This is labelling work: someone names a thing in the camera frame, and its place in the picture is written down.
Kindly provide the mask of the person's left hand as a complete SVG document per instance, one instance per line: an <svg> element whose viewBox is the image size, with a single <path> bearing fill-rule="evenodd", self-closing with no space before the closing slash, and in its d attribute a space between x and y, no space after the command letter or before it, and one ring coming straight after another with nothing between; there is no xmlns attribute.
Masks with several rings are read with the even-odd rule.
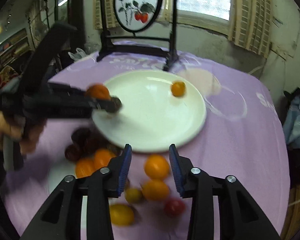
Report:
<svg viewBox="0 0 300 240"><path fill-rule="evenodd" d="M9 124L4 118L3 113L0 111L0 150L3 150L3 138L6 135L19 141L22 155L34 152L45 126L46 120L32 127L29 130L27 139L22 139L22 128Z"/></svg>

